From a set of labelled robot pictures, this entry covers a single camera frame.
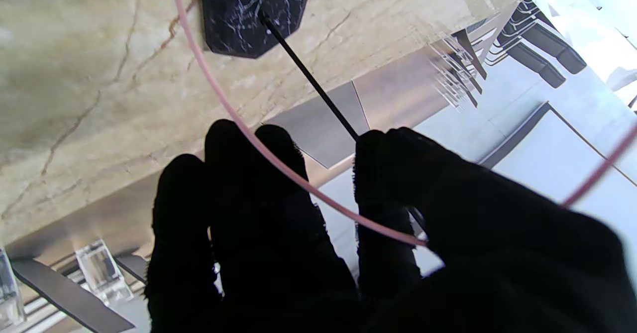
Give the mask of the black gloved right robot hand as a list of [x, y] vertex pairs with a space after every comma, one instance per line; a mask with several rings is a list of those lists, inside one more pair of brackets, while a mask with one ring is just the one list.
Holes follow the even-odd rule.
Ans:
[[602, 222], [464, 160], [408, 127], [356, 144], [359, 278], [336, 254], [309, 192], [227, 119], [205, 158], [174, 158], [152, 209], [145, 299], [153, 333], [634, 333], [623, 243]]

